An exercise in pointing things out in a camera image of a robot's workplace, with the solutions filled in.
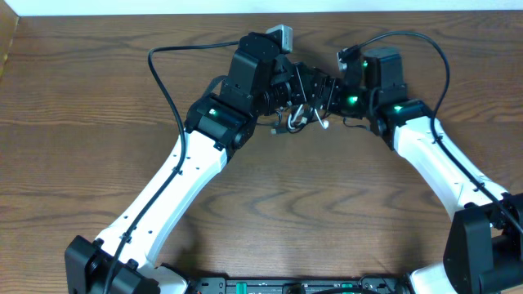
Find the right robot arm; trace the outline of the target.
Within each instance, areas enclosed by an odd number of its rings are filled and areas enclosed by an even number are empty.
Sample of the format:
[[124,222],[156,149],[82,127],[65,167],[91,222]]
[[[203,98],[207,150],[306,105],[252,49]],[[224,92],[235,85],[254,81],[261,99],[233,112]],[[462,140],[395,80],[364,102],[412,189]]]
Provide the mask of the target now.
[[317,73],[314,102],[366,118],[443,204],[451,227],[441,262],[409,275],[415,293],[498,293],[522,284],[522,197],[492,181],[447,136],[435,111],[410,99],[400,53],[391,47],[337,55],[343,78]]

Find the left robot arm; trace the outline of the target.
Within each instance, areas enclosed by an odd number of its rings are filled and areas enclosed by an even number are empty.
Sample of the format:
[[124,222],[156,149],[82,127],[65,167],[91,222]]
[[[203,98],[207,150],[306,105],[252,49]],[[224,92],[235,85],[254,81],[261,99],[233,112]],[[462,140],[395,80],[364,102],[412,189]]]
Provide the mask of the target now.
[[229,72],[214,78],[185,117],[168,159],[134,202],[94,241],[76,237],[65,251],[71,293],[184,294],[186,278],[157,258],[202,188],[253,135],[257,120],[303,102],[288,60],[293,30],[277,25],[235,42]]

